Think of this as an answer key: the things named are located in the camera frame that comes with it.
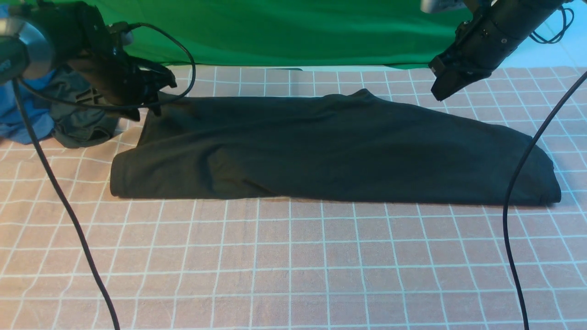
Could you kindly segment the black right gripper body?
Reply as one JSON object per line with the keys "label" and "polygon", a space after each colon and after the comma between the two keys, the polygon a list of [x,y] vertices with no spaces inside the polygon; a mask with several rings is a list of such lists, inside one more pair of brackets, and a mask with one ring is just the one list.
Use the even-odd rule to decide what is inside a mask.
{"label": "black right gripper body", "polygon": [[503,36],[492,21],[462,22],[454,42],[428,63],[436,78],[431,88],[434,98],[443,101],[490,77],[505,59]]}

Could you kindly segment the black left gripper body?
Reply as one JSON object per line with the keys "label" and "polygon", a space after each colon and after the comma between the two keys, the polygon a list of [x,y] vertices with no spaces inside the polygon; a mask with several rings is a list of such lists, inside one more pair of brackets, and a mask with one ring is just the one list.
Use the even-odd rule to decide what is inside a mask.
{"label": "black left gripper body", "polygon": [[95,56],[92,60],[92,86],[108,103],[105,112],[115,117],[140,121],[140,107],[152,107],[159,115],[159,91],[177,87],[170,69],[147,59]]}

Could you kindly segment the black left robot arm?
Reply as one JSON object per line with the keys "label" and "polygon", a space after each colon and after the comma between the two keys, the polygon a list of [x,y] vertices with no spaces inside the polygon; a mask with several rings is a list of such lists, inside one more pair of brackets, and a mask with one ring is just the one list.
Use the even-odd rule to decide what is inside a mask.
{"label": "black left robot arm", "polygon": [[1,83],[24,83],[67,66],[90,84],[73,106],[131,121],[140,120],[142,107],[159,116],[160,90],[177,83],[170,69],[125,51],[142,26],[107,25],[96,6],[82,1],[9,6],[1,19]]}

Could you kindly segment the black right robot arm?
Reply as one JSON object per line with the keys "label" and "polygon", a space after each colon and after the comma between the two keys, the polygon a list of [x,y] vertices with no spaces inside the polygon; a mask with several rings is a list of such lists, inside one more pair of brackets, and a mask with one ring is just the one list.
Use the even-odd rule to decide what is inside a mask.
{"label": "black right robot arm", "polygon": [[563,0],[479,0],[472,20],[462,22],[455,41],[428,63],[436,79],[431,92],[443,101],[490,77]]}

